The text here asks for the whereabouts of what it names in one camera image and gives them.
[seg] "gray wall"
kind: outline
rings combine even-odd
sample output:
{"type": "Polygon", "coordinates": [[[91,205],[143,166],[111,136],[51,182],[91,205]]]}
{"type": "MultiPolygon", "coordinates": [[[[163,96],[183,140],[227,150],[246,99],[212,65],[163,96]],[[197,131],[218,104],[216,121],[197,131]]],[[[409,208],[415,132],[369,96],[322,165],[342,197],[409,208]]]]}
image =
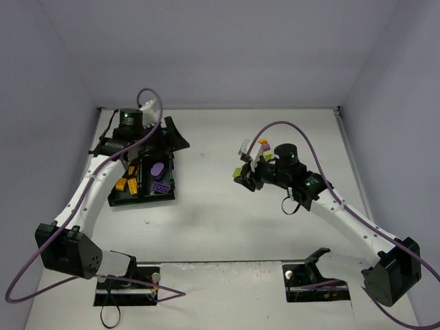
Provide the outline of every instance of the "gray wall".
{"type": "Polygon", "coordinates": [[[99,105],[341,105],[396,0],[42,0],[99,105]]]}
{"type": "MultiPolygon", "coordinates": [[[[96,110],[41,5],[0,1],[0,292],[36,250],[34,231],[62,210],[85,163],[96,110]]],[[[39,283],[38,260],[14,296],[39,283]]],[[[0,329],[23,329],[31,302],[0,299],[0,329]]]]}
{"type": "MultiPolygon", "coordinates": [[[[421,245],[440,270],[440,1],[401,1],[342,110],[378,223],[421,245]]],[[[438,321],[440,285],[425,270],[410,293],[438,321]]]]}

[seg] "purple toy block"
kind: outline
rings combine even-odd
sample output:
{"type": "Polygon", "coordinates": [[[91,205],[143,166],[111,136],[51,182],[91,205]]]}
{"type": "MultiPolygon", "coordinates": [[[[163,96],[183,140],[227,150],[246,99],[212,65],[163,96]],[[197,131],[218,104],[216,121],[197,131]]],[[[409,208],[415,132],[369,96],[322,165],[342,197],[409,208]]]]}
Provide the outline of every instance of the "purple toy block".
{"type": "Polygon", "coordinates": [[[154,177],[155,180],[160,180],[164,176],[164,173],[165,165],[161,162],[154,164],[150,171],[150,174],[154,177]]]}
{"type": "Polygon", "coordinates": [[[155,182],[153,184],[153,191],[160,194],[168,194],[170,192],[171,187],[166,184],[160,184],[159,182],[155,182]]]}

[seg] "lego brick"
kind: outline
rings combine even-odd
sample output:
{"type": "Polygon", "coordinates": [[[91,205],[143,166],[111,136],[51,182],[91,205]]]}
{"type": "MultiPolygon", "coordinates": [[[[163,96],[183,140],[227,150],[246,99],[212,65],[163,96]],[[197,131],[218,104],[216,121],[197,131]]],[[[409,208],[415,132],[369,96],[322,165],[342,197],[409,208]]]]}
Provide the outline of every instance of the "lego brick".
{"type": "Polygon", "coordinates": [[[137,179],[135,177],[132,179],[129,179],[128,184],[129,184],[129,190],[130,190],[131,196],[136,196],[138,194],[138,181],[137,181],[137,179]]]}
{"type": "Polygon", "coordinates": [[[153,165],[150,170],[150,174],[155,180],[160,180],[165,174],[165,165],[162,162],[158,162],[153,165]]]}
{"type": "Polygon", "coordinates": [[[116,182],[115,188],[117,191],[125,191],[125,188],[127,187],[127,179],[124,177],[121,177],[118,182],[116,182]]]}
{"type": "Polygon", "coordinates": [[[270,150],[265,151],[263,153],[263,157],[264,157],[265,161],[267,162],[268,160],[272,159],[272,152],[270,150]]]}
{"type": "Polygon", "coordinates": [[[241,167],[237,167],[232,174],[232,177],[239,177],[241,174],[241,167]]]}
{"type": "Polygon", "coordinates": [[[155,192],[155,193],[159,193],[159,194],[168,194],[169,193],[169,191],[170,191],[170,189],[171,189],[171,187],[170,186],[167,186],[166,184],[161,184],[161,183],[159,183],[159,182],[155,182],[154,184],[153,184],[153,191],[155,192]]]}
{"type": "Polygon", "coordinates": [[[130,166],[129,167],[129,175],[132,175],[133,172],[135,171],[136,167],[135,166],[130,166]]]}

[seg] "orange block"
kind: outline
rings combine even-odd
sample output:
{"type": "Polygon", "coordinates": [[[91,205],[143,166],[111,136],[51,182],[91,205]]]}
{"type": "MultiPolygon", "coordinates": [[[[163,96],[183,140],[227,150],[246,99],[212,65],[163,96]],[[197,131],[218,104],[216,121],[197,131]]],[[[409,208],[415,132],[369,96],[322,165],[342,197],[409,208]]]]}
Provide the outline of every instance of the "orange block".
{"type": "Polygon", "coordinates": [[[131,196],[136,196],[138,194],[138,181],[133,177],[128,180],[128,183],[131,196]]]}
{"type": "Polygon", "coordinates": [[[129,167],[129,175],[132,175],[134,170],[135,170],[135,167],[134,166],[130,166],[129,167]]]}
{"type": "Polygon", "coordinates": [[[118,182],[116,182],[115,188],[117,191],[125,191],[125,188],[127,187],[127,179],[124,177],[121,177],[118,182]]]}

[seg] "purple cable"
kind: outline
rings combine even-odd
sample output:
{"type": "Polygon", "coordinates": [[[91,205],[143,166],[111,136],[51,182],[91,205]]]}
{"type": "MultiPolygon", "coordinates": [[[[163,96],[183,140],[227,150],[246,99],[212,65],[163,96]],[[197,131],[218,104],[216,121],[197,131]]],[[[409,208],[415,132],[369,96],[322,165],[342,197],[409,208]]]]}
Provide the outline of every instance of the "purple cable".
{"type": "Polygon", "coordinates": [[[338,282],[338,280],[326,280],[325,282],[321,282],[321,283],[316,283],[316,284],[309,284],[309,285],[304,285],[301,287],[301,289],[317,289],[319,287],[323,287],[324,285],[329,285],[329,284],[333,284],[338,282]]]}
{"type": "MultiPolygon", "coordinates": [[[[339,197],[335,194],[335,192],[333,191],[330,183],[327,181],[327,178],[324,175],[324,171],[322,170],[321,164],[318,160],[318,156],[316,155],[315,149],[314,147],[311,145],[311,142],[309,140],[309,138],[305,135],[305,133],[303,132],[302,129],[300,129],[298,126],[296,126],[294,123],[292,122],[287,122],[285,120],[279,120],[276,122],[271,122],[270,124],[264,126],[256,135],[256,137],[254,138],[254,140],[252,141],[249,150],[247,151],[246,155],[248,156],[250,154],[250,151],[252,150],[252,148],[254,147],[256,141],[258,140],[258,138],[261,136],[261,134],[263,134],[263,132],[274,126],[274,125],[278,125],[278,124],[286,124],[289,125],[291,127],[293,127],[294,129],[296,129],[299,134],[302,135],[302,137],[304,138],[304,140],[306,141],[306,143],[309,145],[311,154],[313,155],[313,158],[315,159],[315,163],[316,166],[318,167],[319,173],[321,174],[322,180],[324,181],[327,189],[329,189],[329,192],[331,193],[331,195],[333,196],[333,198],[350,214],[352,215],[356,220],[358,220],[361,224],[363,224],[364,226],[366,226],[369,230],[371,230],[372,232],[376,233],[377,235],[381,236],[383,239],[386,239],[388,242],[392,243],[393,245],[397,246],[399,249],[401,249],[402,251],[406,252],[407,254],[409,254],[410,256],[412,256],[415,260],[417,260],[418,262],[420,262],[439,282],[440,282],[440,274],[436,272],[436,270],[426,261],[424,261],[420,256],[417,256],[413,251],[409,250],[407,247],[403,246],[401,243],[396,242],[394,239],[386,236],[384,233],[380,232],[379,230],[377,230],[376,228],[374,228],[374,226],[370,225],[368,222],[366,222],[365,220],[363,220],[363,218],[361,218],[354,210],[352,210],[350,207],[348,207],[347,205],[343,204],[342,201],[339,199],[339,197]]],[[[323,283],[318,283],[316,284],[316,287],[319,286],[323,286],[329,283],[323,282],[323,283]]],[[[388,316],[391,320],[393,320],[394,322],[396,322],[398,325],[401,325],[402,327],[408,328],[408,329],[413,329],[413,330],[433,330],[436,328],[440,327],[440,321],[434,323],[434,324],[430,324],[430,325],[426,325],[426,326],[417,326],[417,325],[411,325],[411,324],[406,324],[398,319],[396,319],[394,316],[390,315],[387,311],[385,311],[385,309],[376,301],[376,299],[374,299],[374,297],[370,296],[368,294],[368,296],[371,298],[371,300],[376,304],[376,306],[382,311],[382,313],[384,313],[386,316],[388,316]]]]}
{"type": "Polygon", "coordinates": [[[149,88],[142,88],[140,91],[139,91],[139,93],[137,93],[137,96],[136,96],[136,103],[137,103],[137,106],[140,108],[141,106],[142,106],[142,104],[140,104],[140,96],[141,96],[141,94],[142,93],[144,93],[145,91],[151,91],[151,89],[149,89],[149,88]]]}
{"type": "MultiPolygon", "coordinates": [[[[60,282],[54,283],[52,285],[50,285],[49,287],[46,287],[40,291],[34,292],[33,294],[30,294],[29,296],[25,296],[22,298],[18,298],[18,299],[14,299],[11,297],[11,293],[12,290],[15,288],[15,285],[18,283],[18,281],[20,280],[20,278],[22,277],[22,275],[26,272],[26,270],[28,270],[29,266],[31,266],[31,264],[35,261],[35,259],[37,259],[39,257],[39,255],[46,250],[46,248],[50,245],[50,243],[59,235],[61,234],[61,232],[67,227],[67,225],[70,223],[70,221],[72,221],[72,219],[74,218],[75,214],[78,212],[81,203],[84,201],[85,197],[87,196],[87,194],[90,191],[90,188],[94,182],[94,177],[102,170],[102,168],[108,164],[109,162],[111,162],[112,160],[115,160],[117,158],[119,158],[119,156],[121,156],[122,154],[126,153],[128,150],[135,148],[137,146],[139,146],[140,144],[144,143],[145,141],[147,141],[152,134],[154,134],[154,132],[157,130],[157,128],[160,126],[160,122],[162,120],[162,114],[164,112],[164,105],[162,103],[162,99],[160,98],[160,95],[151,88],[143,88],[141,90],[141,92],[143,91],[150,91],[151,93],[154,94],[154,96],[157,98],[157,101],[159,103],[159,116],[157,119],[157,122],[155,123],[155,125],[153,126],[153,128],[151,129],[151,131],[148,132],[148,134],[146,134],[141,140],[137,141],[136,143],[122,149],[121,151],[118,151],[117,153],[115,153],[114,155],[108,157],[105,161],[103,161],[97,168],[96,170],[92,173],[92,176],[90,177],[89,181],[87,182],[87,185],[85,186],[84,191],[82,192],[78,203],[75,205],[74,209],[72,210],[71,214],[69,215],[69,217],[66,219],[66,221],[64,222],[64,224],[57,229],[57,231],[55,231],[55,233],[46,241],[44,242],[44,244],[42,244],[42,246],[30,257],[30,259],[25,263],[25,265],[19,270],[19,272],[17,273],[17,275],[14,277],[14,279],[12,280],[12,282],[10,283],[8,289],[6,290],[5,293],[5,300],[10,303],[10,304],[17,304],[17,303],[22,303],[23,301],[29,300],[33,297],[36,297],[40,294],[45,293],[46,291],[49,291],[50,289],[53,289],[55,287],[58,287],[59,285],[62,285],[64,283],[70,282],[74,279],[76,279],[77,277],[72,276],[69,278],[66,278],[65,280],[62,280],[60,282]]],[[[140,281],[142,285],[146,285],[149,286],[150,283],[147,282],[142,282],[140,281]]]]}
{"type": "Polygon", "coordinates": [[[316,287],[313,290],[317,290],[317,289],[324,289],[324,290],[329,290],[329,291],[348,291],[349,290],[348,287],[316,287]]]}

